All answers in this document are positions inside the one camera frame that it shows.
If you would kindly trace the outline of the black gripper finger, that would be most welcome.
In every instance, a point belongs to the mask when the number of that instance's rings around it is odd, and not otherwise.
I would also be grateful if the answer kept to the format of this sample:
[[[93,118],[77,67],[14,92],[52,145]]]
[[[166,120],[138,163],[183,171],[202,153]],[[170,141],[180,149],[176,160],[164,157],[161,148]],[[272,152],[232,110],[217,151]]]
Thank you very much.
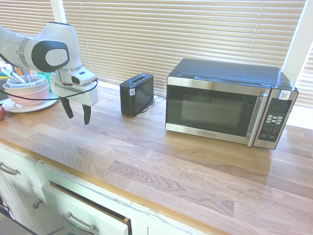
[[[91,107],[86,104],[82,104],[83,111],[84,111],[84,124],[88,125],[90,122],[91,117]]]
[[[62,106],[68,116],[69,119],[73,118],[73,112],[69,104],[69,100],[67,98],[61,98]]]

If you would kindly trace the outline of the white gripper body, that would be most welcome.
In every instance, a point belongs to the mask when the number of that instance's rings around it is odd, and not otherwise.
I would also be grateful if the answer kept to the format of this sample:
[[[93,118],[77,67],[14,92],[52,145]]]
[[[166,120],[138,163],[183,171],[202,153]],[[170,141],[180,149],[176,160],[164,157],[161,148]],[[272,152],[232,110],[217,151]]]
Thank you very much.
[[[50,74],[50,84],[52,92],[59,97],[66,97],[89,106],[93,106],[98,102],[95,82],[89,82],[83,86],[77,84],[65,86],[57,79],[56,73],[53,72]]]

